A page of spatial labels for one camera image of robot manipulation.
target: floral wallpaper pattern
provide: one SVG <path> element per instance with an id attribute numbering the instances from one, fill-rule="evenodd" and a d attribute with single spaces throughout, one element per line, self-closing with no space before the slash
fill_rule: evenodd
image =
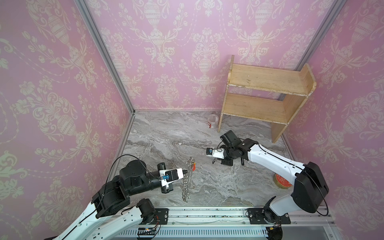
<path id="1" fill-rule="evenodd" d="M 347 1 L 310 65 L 318 88 L 286 136 L 326 175 L 344 239 L 382 239 L 384 1 Z"/>
<path id="2" fill-rule="evenodd" d="M 221 109 L 231 55 L 293 70 L 333 0 L 86 2 L 134 108 L 171 110 Z"/>
<path id="3" fill-rule="evenodd" d="M 115 158 L 129 112 L 73 1 L 0 2 L 0 239 L 56 236 Z"/>

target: gray marble surface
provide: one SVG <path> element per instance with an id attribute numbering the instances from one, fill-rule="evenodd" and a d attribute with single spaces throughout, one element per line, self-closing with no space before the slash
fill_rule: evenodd
<path id="1" fill-rule="evenodd" d="M 240 138 L 251 138 L 280 155 L 289 158 L 281 138 L 276 144 L 271 141 L 267 122 L 224 115 L 220 133 L 207 127 L 211 112 L 136 112 L 124 154 L 132 154 L 143 160 L 150 171 L 165 162 L 167 169 L 182 167 L 193 157 L 196 170 L 192 173 L 190 199 L 182 201 L 182 181 L 175 182 L 174 190 L 162 194 L 160 189 L 131 196 L 135 204 L 142 198 L 149 198 L 155 206 L 263 206 L 272 196 L 289 193 L 292 189 L 280 189 L 272 180 L 273 172 L 265 167 L 240 159 L 232 167 L 212 164 L 212 158 L 205 155 L 207 147 L 217 147 L 220 136 L 232 130 Z M 122 157 L 119 170 L 133 160 Z"/>

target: pink wall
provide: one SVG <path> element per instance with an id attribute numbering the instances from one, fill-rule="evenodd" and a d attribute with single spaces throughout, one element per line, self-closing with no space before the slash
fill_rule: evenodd
<path id="1" fill-rule="evenodd" d="M 0 1 L 0 239 L 61 233 L 128 118 L 73 1 Z"/>
<path id="2" fill-rule="evenodd" d="M 345 240 L 383 239 L 384 2 L 347 1 L 310 60 L 318 87 L 286 131 L 320 165 Z"/>
<path id="3" fill-rule="evenodd" d="M 294 69 L 332 2 L 87 0 L 135 109 L 221 109 L 231 55 Z"/>

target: transparent container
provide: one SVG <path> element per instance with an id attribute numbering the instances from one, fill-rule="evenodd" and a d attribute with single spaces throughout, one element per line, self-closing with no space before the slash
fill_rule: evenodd
<path id="1" fill-rule="evenodd" d="M 211 114 L 208 117 L 208 127 L 209 128 L 217 128 L 218 124 L 218 116 L 215 114 Z"/>

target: wooden bookshelf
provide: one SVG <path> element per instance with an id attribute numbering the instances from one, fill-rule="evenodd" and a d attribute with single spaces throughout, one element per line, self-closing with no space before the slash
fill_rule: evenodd
<path id="1" fill-rule="evenodd" d="M 305 64 L 300 72 L 234 64 L 232 55 L 218 131 L 223 114 L 271 122 L 275 143 L 316 88 Z M 229 86 L 287 94 L 283 101 L 228 93 Z"/>

